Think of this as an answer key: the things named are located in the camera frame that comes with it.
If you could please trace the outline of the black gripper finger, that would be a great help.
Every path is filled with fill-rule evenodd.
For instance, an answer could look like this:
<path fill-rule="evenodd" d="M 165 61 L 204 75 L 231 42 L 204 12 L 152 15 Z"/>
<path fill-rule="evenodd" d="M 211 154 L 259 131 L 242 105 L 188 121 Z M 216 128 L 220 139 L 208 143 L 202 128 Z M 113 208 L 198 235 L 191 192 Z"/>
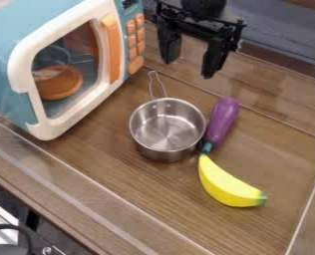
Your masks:
<path fill-rule="evenodd" d="M 164 17 L 157 18 L 157 40 L 160 56 L 171 64 L 180 56 L 181 32 L 176 24 Z"/>
<path fill-rule="evenodd" d="M 228 56 L 228 48 L 222 38 L 212 38 L 203 56 L 202 75 L 211 79 L 218 71 L 222 70 Z"/>

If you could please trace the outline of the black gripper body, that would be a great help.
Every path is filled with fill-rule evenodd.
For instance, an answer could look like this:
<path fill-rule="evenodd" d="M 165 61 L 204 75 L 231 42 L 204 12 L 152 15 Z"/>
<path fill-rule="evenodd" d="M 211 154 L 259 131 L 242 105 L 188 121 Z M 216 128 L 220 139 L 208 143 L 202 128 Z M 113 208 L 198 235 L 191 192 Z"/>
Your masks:
<path fill-rule="evenodd" d="M 203 40 L 222 38 L 230 51 L 239 49 L 247 24 L 226 1 L 157 1 L 157 14 L 175 21 L 187 34 Z"/>

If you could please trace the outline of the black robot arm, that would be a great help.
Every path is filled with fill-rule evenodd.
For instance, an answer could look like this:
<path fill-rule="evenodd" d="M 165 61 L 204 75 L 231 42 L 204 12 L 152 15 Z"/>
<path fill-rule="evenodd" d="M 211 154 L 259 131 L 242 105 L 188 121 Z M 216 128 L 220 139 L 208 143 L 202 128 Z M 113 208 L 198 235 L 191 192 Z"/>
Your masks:
<path fill-rule="evenodd" d="M 239 49 L 244 18 L 227 12 L 227 0 L 157 0 L 157 41 L 161 59 L 171 64 L 181 53 L 181 35 L 207 43 L 202 75 L 211 79 Z"/>

